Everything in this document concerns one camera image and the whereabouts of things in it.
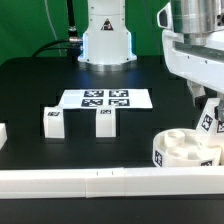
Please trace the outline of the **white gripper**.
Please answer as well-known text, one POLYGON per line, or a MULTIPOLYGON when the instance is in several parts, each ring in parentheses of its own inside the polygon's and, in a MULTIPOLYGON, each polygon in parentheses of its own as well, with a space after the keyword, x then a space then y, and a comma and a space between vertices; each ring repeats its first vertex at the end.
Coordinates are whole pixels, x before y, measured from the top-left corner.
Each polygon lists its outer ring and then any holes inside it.
MULTIPOLYGON (((187 79, 193 105, 202 108, 207 101, 203 86, 224 94, 224 30, 211 33, 205 46, 186 46, 183 35, 162 32, 168 70, 187 79)), ((215 107, 215 119, 224 121, 224 101, 215 107)))

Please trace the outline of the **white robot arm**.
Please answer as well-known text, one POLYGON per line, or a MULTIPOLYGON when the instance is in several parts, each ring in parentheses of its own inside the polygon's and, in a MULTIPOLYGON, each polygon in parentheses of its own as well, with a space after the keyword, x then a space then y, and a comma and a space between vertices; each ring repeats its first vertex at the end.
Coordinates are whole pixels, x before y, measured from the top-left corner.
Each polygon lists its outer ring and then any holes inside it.
MULTIPOLYGON (((224 0, 169 0, 157 13, 168 70, 188 80, 196 93, 207 87, 220 102, 224 121, 224 0)), ((88 28, 79 63, 96 71, 116 71, 136 60, 125 25, 125 0, 88 0, 88 28)))

